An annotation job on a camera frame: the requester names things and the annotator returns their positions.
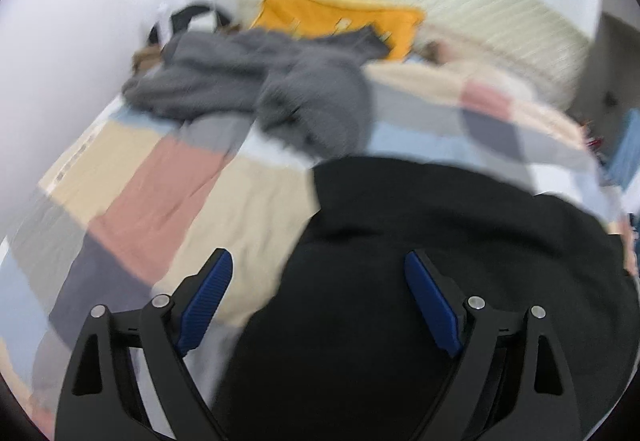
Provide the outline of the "black puffer jacket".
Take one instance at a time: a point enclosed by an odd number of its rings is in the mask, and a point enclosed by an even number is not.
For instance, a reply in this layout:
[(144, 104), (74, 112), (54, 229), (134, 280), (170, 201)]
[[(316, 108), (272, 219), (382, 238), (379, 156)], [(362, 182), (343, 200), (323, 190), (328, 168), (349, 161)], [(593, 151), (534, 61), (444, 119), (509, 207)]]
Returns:
[(464, 347), (460, 305), (546, 311), (582, 432), (637, 364), (622, 241), (553, 195), (456, 167), (349, 157), (314, 168), (319, 210), (247, 322), (213, 411), (233, 440), (408, 440)]

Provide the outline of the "pastel patchwork duvet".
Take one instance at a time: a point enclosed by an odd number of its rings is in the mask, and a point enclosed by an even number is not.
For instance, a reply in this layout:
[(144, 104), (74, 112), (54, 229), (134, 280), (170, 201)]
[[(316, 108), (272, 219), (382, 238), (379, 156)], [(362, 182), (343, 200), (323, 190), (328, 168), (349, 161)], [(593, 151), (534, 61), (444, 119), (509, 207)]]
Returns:
[[(367, 151), (475, 170), (564, 198), (630, 238), (620, 189), (568, 117), (485, 62), (378, 62)], [(272, 294), (317, 201), (314, 161), (250, 117), (178, 124), (115, 100), (38, 183), (1, 243), (1, 374), (38, 435), (90, 309), (141, 307), (231, 251), (234, 273), (206, 346), (225, 353)]]

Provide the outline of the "light blue towel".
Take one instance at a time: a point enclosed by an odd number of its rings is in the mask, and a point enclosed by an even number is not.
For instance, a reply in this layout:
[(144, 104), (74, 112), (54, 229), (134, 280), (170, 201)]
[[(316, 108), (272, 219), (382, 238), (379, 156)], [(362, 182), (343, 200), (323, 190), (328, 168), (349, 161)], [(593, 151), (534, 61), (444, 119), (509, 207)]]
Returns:
[(608, 175), (622, 189), (623, 207), (639, 217), (639, 110), (629, 110), (623, 121), (623, 132), (608, 161)]

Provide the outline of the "grey wardrobe shelf unit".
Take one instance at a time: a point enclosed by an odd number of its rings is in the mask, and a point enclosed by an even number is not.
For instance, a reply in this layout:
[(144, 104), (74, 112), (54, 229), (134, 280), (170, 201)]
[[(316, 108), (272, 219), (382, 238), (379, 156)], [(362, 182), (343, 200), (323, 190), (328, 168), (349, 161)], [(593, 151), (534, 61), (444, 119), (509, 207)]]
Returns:
[(570, 114), (612, 140), (625, 113), (639, 107), (639, 31), (603, 12)]

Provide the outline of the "pink beige pillow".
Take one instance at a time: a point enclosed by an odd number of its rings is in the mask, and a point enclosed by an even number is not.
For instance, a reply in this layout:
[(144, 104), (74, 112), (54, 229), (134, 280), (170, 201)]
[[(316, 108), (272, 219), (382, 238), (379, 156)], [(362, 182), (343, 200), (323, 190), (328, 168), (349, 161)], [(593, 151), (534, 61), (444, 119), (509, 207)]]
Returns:
[(514, 80), (535, 85), (538, 78), (525, 66), (472, 42), (435, 38), (414, 48), (422, 58), (468, 76), (503, 83)]

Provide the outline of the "wooden nightstand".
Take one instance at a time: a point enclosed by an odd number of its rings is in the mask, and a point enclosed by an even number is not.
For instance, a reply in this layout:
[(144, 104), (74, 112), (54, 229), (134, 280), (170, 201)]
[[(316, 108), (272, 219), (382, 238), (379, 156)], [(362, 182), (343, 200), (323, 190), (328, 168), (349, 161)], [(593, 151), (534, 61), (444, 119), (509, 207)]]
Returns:
[[(234, 34), (241, 29), (240, 24), (217, 27), (215, 33)], [(146, 46), (134, 53), (132, 57), (132, 72), (134, 75), (146, 73), (162, 62), (163, 47), (160, 44)]]

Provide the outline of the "grey fleece garment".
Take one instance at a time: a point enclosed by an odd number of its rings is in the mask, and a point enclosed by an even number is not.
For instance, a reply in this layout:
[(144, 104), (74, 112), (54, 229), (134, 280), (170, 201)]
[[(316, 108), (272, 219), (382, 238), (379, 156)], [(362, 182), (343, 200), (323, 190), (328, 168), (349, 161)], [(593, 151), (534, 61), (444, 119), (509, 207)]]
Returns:
[(122, 95), (140, 111), (179, 122), (246, 113), (300, 152), (342, 157), (371, 137), (374, 103), (363, 65), (389, 53), (370, 26), (316, 38), (263, 28), (187, 31), (168, 42), (155, 72), (131, 77)]

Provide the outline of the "black bag on nightstand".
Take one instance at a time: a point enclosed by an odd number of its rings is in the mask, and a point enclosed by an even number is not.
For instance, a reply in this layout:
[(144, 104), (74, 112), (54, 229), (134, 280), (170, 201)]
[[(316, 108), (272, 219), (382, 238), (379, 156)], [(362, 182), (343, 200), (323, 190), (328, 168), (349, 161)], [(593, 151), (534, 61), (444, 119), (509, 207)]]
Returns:
[(194, 22), (211, 23), (213, 28), (226, 27), (232, 23), (232, 17), (229, 12), (215, 5), (187, 5), (169, 16), (168, 38), (173, 34), (186, 31)]

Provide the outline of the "yellow cushion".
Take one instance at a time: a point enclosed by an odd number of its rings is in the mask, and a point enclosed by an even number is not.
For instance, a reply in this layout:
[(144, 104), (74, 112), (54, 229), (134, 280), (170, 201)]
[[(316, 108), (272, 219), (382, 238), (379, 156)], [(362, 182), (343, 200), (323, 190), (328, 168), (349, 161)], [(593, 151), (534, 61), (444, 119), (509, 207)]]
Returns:
[(251, 27), (294, 37), (321, 37), (372, 27), (390, 52), (390, 61), (404, 60), (413, 45), (423, 10), (372, 0), (261, 0)]

